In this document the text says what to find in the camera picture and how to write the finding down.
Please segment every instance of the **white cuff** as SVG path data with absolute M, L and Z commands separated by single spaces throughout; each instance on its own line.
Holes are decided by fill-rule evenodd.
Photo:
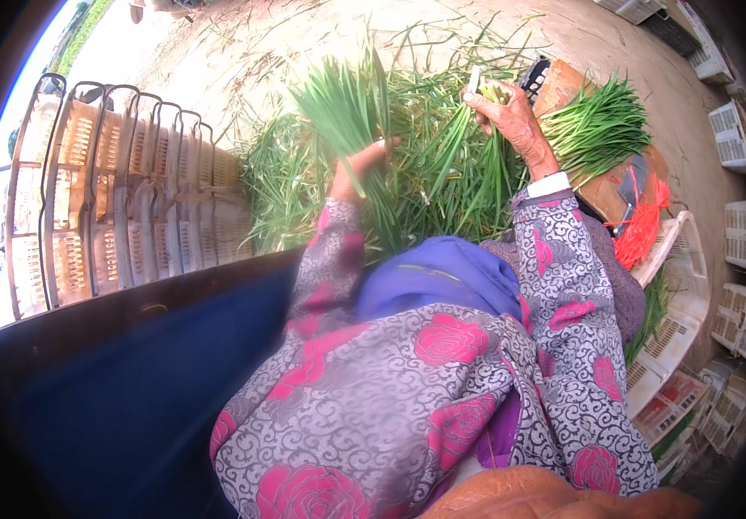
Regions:
M 561 170 L 536 182 L 530 183 L 528 187 L 529 198 L 536 199 L 569 188 L 571 188 L 571 184 L 569 184 L 569 175 Z

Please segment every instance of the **knife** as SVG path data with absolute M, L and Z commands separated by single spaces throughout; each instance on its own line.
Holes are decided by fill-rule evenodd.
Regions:
M 641 155 L 633 157 L 632 163 L 627 168 L 624 179 L 621 180 L 621 185 L 618 188 L 618 194 L 627 202 L 627 209 L 621 218 L 621 222 L 632 218 L 635 208 L 638 205 L 638 200 L 641 198 L 641 193 L 644 192 L 644 185 L 647 183 L 648 175 L 649 166 L 644 157 Z M 626 225 L 626 223 L 619 223 L 615 226 L 615 229 L 613 229 L 615 237 L 620 237 L 623 234 L 626 230 Z

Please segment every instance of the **wrinkled hand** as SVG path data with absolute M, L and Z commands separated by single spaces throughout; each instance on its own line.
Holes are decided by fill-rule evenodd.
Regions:
M 497 130 L 526 161 L 532 181 L 560 170 L 552 147 L 543 136 L 523 89 L 497 80 L 487 80 L 486 83 L 505 91 L 509 101 L 506 105 L 498 105 L 480 94 L 466 92 L 462 95 L 465 104 L 477 110 L 477 124 L 482 130 L 491 135 L 491 124 L 488 121 L 494 123 Z
M 356 174 L 358 181 L 363 183 L 367 171 L 373 166 L 383 164 L 390 151 L 399 144 L 402 144 L 402 140 L 399 137 L 394 137 L 386 141 L 376 141 L 357 154 L 347 157 L 347 163 Z M 353 182 L 350 180 L 347 168 L 340 160 L 336 166 L 336 179 L 332 182 L 330 198 L 352 203 L 362 202 L 361 197 L 356 192 L 356 188 L 353 187 Z

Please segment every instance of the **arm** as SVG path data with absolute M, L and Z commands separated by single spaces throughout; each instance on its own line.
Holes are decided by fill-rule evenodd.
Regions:
M 558 171 L 552 148 L 525 94 L 519 88 L 495 83 L 509 95 L 506 106 L 477 94 L 463 99 L 494 123 L 523 156 L 532 175 L 533 183 L 513 201 L 523 324 L 540 355 L 554 356 L 558 369 L 571 369 L 583 357 L 592 364 L 592 373 L 580 378 L 588 376 L 596 383 L 605 378 L 616 380 L 617 387 L 608 385 L 607 394 L 623 400 L 624 352 L 612 285 L 592 248 L 569 180 Z M 491 131 L 487 123 L 481 125 L 487 133 Z
M 382 161 L 390 148 L 399 144 L 379 141 L 347 162 L 360 178 L 374 164 Z M 364 232 L 361 226 L 362 200 L 350 181 L 343 163 L 336 168 L 336 179 L 318 219 L 318 229 L 306 248 L 293 289 L 288 319 L 314 327 L 322 314 L 333 312 L 337 322 L 332 327 L 350 324 L 347 311 L 350 295 L 364 260 Z

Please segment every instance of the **concrete ground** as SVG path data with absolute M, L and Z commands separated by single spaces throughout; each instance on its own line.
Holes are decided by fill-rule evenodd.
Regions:
M 234 130 L 243 120 L 236 114 L 266 113 L 268 107 L 261 107 L 266 91 L 285 80 L 287 60 L 295 61 L 297 53 L 350 51 L 366 22 L 378 31 L 377 46 L 388 67 L 388 51 L 395 48 L 386 43 L 389 35 L 413 23 L 460 14 L 485 23 L 501 10 L 492 28 L 510 35 L 524 18 L 544 14 L 528 20 L 512 42 L 523 45 L 531 33 L 528 46 L 549 46 L 543 49 L 547 54 L 578 70 L 588 69 L 597 78 L 617 71 L 634 82 L 653 142 L 669 164 L 673 195 L 695 215 L 708 262 L 711 310 L 686 364 L 698 370 L 719 349 L 709 330 L 721 285 L 732 274 L 724 260 L 724 204 L 746 197 L 741 176 L 721 168 L 708 121 L 708 112 L 727 97 L 701 83 L 685 59 L 641 27 L 590 0 L 216 0 L 194 16 L 193 24 L 147 13 L 138 26 L 130 23 L 127 10 L 124 3 L 112 6 L 71 77 L 130 82 L 198 111 L 223 138 L 223 148 L 238 139 Z M 479 30 L 464 20 L 450 25 Z

